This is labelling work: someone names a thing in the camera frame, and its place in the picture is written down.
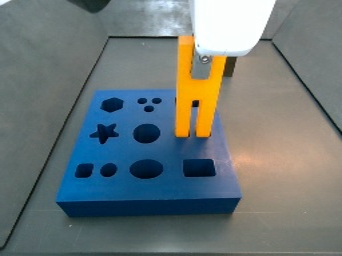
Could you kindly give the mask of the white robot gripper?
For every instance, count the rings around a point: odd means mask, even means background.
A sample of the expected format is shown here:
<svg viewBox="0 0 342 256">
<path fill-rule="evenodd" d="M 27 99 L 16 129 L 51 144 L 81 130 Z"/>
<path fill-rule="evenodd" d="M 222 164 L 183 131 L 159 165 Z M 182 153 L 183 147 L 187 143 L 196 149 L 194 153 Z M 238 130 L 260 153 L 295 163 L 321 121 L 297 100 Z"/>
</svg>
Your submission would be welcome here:
<svg viewBox="0 0 342 256">
<path fill-rule="evenodd" d="M 263 34 L 276 0 L 188 0 L 196 52 L 191 76 L 210 76 L 211 56 L 244 56 Z"/>
</svg>

